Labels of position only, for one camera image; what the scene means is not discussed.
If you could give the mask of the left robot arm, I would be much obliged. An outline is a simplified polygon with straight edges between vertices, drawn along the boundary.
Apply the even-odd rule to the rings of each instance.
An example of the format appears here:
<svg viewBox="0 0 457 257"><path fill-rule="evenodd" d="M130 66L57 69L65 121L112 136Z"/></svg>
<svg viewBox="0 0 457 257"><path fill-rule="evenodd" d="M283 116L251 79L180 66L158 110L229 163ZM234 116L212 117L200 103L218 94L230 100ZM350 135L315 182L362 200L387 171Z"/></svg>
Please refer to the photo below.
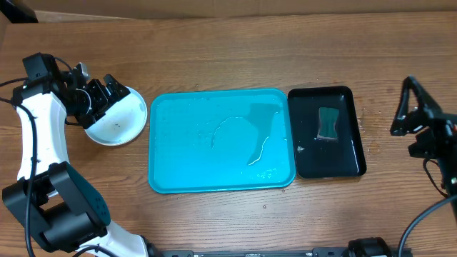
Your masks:
<svg viewBox="0 0 457 257"><path fill-rule="evenodd" d="M16 183L2 191L24 227L26 248L75 256L159 256L145 237L111 219L103 196L70 164L64 129L69 117L95 141L118 146L144 129L147 106L112 75L92 79L84 64L61 70L61 59L34 54L23 60L9 103L21 120L22 160Z"/></svg>

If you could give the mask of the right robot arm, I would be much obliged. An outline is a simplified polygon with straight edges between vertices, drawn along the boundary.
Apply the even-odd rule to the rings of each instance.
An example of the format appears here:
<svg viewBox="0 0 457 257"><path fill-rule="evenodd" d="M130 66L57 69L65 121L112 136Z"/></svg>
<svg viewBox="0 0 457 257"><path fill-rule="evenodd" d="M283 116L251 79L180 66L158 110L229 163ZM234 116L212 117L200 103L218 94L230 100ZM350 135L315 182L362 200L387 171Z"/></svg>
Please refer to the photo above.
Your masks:
<svg viewBox="0 0 457 257"><path fill-rule="evenodd" d="M413 76L407 76L390 134L416 136L408 152L411 157L423 160L423 170L443 199L412 220L397 248L390 248L380 237L362 238L350 241L342 257L403 256L407 253L408 237L424 218L447 204L456 211L456 115L443 112L424 87Z"/></svg>

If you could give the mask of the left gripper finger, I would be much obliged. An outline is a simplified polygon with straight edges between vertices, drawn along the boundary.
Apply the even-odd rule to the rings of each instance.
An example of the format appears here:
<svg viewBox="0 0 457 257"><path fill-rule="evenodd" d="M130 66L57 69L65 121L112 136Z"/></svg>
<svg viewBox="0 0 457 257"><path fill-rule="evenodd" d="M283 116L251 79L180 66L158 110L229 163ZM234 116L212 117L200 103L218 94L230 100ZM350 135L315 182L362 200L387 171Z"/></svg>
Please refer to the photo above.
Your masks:
<svg viewBox="0 0 457 257"><path fill-rule="evenodd" d="M109 93L108 101L110 104L114 104L130 94L129 89L119 83L111 74L105 75L104 82Z"/></svg>
<svg viewBox="0 0 457 257"><path fill-rule="evenodd" d="M88 83L81 83L74 91L76 110L74 117L77 124L88 129L102 118L110 107L108 90L99 79L92 79Z"/></svg>

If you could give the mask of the green scrubbing sponge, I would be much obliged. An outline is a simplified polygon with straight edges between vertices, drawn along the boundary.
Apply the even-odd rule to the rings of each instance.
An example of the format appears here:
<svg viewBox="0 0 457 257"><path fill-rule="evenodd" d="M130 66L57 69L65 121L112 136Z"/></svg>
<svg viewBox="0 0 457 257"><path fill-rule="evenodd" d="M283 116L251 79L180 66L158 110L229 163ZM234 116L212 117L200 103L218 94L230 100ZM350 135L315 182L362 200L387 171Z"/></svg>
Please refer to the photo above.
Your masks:
<svg viewBox="0 0 457 257"><path fill-rule="evenodd" d="M319 127L317 138L326 141L337 141L338 134L336 123L338 121L339 110L330 107L320 107L318 110Z"/></svg>

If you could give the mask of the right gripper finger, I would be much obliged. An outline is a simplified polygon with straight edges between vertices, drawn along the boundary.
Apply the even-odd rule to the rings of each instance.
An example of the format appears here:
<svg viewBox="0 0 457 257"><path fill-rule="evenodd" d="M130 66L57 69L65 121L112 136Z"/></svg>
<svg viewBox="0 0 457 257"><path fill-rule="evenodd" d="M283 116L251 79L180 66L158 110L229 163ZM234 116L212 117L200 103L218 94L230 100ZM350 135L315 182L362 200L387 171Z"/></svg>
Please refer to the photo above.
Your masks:
<svg viewBox="0 0 457 257"><path fill-rule="evenodd" d="M402 83L401 96L393 119L393 125L401 125L407 120L411 77L407 76Z"/></svg>
<svg viewBox="0 0 457 257"><path fill-rule="evenodd" d="M408 77L408 87L412 90L416 97L417 106L409 111L410 114L413 112L421 112L424 114L441 114L442 109L433 97L422 87L418 80L413 77Z"/></svg>

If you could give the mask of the light blue plate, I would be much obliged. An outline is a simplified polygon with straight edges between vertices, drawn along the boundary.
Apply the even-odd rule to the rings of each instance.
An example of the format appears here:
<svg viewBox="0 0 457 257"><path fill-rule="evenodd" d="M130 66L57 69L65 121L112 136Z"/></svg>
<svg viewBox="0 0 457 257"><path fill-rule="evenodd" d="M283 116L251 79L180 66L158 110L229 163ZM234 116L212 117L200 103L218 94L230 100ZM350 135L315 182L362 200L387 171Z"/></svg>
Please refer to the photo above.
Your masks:
<svg viewBox="0 0 457 257"><path fill-rule="evenodd" d="M85 130L91 140L105 146L120 146L134 140L143 131L148 117L146 102L138 91L127 89L127 96Z"/></svg>

